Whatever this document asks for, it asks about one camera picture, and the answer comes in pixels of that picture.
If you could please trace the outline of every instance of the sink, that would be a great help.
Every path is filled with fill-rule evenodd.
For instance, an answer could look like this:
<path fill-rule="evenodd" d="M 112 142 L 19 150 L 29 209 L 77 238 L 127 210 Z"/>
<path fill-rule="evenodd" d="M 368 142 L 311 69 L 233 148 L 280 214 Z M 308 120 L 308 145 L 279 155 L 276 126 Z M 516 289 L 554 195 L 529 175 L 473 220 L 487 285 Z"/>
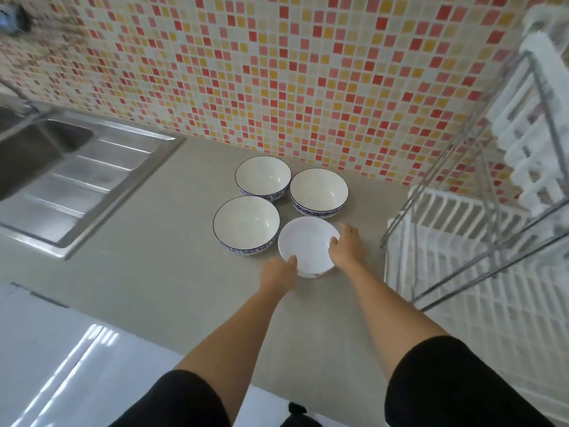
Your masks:
<path fill-rule="evenodd" d="M 93 131 L 87 128 L 46 120 L 1 141 L 0 201 L 18 192 L 93 136 Z"/>
<path fill-rule="evenodd" d="M 21 121 L 0 107 L 0 132 Z M 72 111 L 15 131 L 0 141 L 0 233 L 64 259 L 184 141 Z"/>

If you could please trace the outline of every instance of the mosaic tile wall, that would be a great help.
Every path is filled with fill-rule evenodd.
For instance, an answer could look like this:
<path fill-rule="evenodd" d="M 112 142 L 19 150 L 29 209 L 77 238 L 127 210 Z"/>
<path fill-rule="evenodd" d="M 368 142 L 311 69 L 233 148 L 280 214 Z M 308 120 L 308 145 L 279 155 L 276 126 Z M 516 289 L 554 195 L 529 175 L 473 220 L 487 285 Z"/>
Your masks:
<path fill-rule="evenodd" d="M 525 10 L 568 0 L 26 2 L 85 32 L 26 68 L 37 47 L 3 46 L 0 74 L 39 100 L 409 185 L 516 48 Z"/>

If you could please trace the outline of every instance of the white bowl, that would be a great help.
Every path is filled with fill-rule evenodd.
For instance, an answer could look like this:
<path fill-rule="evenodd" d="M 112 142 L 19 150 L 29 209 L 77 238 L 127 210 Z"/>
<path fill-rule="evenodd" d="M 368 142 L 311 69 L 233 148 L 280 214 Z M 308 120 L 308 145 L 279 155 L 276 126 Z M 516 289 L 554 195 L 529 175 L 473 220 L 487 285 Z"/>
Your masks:
<path fill-rule="evenodd" d="M 340 234 L 330 223 L 317 217 L 298 217 L 288 222 L 279 235 L 279 251 L 285 261 L 298 259 L 298 275 L 320 277 L 334 267 L 328 254 L 330 238 Z"/>
<path fill-rule="evenodd" d="M 298 212 L 326 219 L 348 200 L 348 185 L 337 173 L 321 168 L 297 173 L 290 183 L 290 196 Z"/>
<path fill-rule="evenodd" d="M 240 196 L 217 210 L 213 232 L 227 250 L 254 254 L 275 241 L 280 224 L 279 212 L 271 202 L 257 196 Z"/>
<path fill-rule="evenodd" d="M 243 195 L 260 196 L 269 201 L 285 195 L 290 179 L 288 165 L 271 156 L 251 157 L 235 171 L 235 182 Z"/>

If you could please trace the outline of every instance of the white floor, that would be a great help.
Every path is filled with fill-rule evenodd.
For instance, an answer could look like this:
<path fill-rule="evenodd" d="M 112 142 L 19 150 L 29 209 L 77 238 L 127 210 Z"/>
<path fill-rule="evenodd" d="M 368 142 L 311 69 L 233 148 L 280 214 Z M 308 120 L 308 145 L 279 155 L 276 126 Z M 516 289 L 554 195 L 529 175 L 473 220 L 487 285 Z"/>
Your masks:
<path fill-rule="evenodd" d="M 8 282 L 0 282 L 0 341 L 6 427 L 104 427 L 181 358 Z M 234 425 L 280 426 L 287 407 L 251 386 Z M 311 415 L 324 427 L 346 427 Z"/>

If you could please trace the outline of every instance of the kitchen counter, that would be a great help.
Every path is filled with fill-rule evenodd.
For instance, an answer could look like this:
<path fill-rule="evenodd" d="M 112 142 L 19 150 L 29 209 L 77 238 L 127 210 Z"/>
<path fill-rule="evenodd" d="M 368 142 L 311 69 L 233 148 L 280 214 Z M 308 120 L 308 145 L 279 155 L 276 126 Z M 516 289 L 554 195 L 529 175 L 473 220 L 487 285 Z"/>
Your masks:
<path fill-rule="evenodd" d="M 239 195 L 234 172 L 258 152 L 188 138 L 68 261 L 0 238 L 0 278 L 37 291 L 185 353 L 230 317 L 258 287 L 267 251 L 241 257 L 213 235 L 212 219 Z M 310 167 L 285 159 L 293 173 Z M 369 262 L 407 189 L 353 173 L 345 208 L 329 222 L 359 227 Z M 290 199 L 275 203 L 281 227 L 299 217 Z M 276 309 L 252 383 L 351 427 L 381 425 L 386 381 L 355 294 L 337 270 L 299 279 Z"/>

